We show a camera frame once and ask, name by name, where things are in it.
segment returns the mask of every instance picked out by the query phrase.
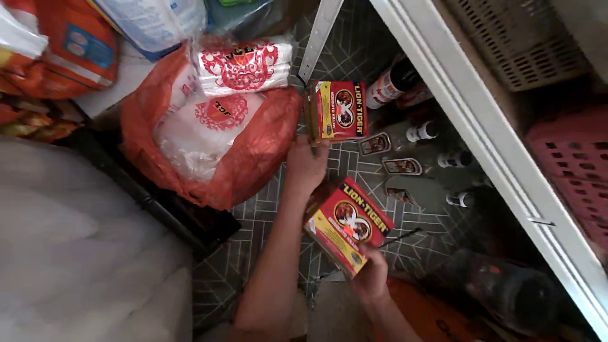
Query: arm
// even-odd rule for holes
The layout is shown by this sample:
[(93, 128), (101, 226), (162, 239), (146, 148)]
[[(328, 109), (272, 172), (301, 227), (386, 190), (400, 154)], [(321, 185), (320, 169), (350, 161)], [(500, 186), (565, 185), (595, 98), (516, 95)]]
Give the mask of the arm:
[(390, 297), (386, 285), (389, 266), (382, 252), (364, 244), (359, 250), (369, 261), (351, 284), (373, 324), (388, 342), (422, 342)]
[(283, 194), (272, 231), (245, 287), (234, 326), (287, 340), (297, 293), (302, 220), (306, 202), (325, 177), (329, 146), (314, 156), (306, 136), (298, 136), (287, 157)]

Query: red plastic bag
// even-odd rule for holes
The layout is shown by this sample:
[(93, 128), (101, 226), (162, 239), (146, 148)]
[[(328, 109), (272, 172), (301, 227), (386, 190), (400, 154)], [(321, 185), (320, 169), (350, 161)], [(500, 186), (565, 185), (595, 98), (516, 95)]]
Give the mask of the red plastic bag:
[(166, 111), (176, 111), (196, 91), (196, 72), (185, 47), (163, 58), (122, 104), (125, 156), (161, 188), (192, 203), (216, 209), (255, 195), (280, 167), (294, 139), (303, 99), (294, 88), (264, 92), (256, 111), (209, 182), (183, 180), (153, 141), (153, 130)]

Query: hand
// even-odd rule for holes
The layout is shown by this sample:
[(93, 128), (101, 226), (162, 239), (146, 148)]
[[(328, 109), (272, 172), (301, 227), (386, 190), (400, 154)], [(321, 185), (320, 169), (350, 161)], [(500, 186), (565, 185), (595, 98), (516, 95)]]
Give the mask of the hand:
[(285, 174), (284, 192), (302, 193), (310, 196), (313, 190), (323, 181), (327, 169), (327, 157), (330, 145), (327, 141), (317, 146), (317, 155), (313, 155), (311, 143), (307, 136), (298, 135), (291, 143), (287, 154), (287, 173)]
[(360, 243), (359, 251), (369, 260), (351, 281), (353, 291), (364, 306), (381, 303), (390, 298), (386, 285), (389, 266), (379, 249)]

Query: pink basket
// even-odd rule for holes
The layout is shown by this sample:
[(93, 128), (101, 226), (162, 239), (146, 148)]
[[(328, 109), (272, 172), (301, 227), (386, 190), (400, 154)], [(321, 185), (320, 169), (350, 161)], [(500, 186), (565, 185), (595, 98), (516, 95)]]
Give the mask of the pink basket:
[(589, 238), (608, 250), (608, 105), (539, 122), (526, 141)]

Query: blue label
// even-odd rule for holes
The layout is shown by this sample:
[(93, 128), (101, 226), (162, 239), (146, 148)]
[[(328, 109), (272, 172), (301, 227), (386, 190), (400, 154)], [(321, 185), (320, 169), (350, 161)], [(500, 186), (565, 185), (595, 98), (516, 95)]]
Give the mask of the blue label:
[(103, 69), (107, 69), (114, 59), (114, 51), (106, 43), (73, 24), (67, 25), (63, 49)]

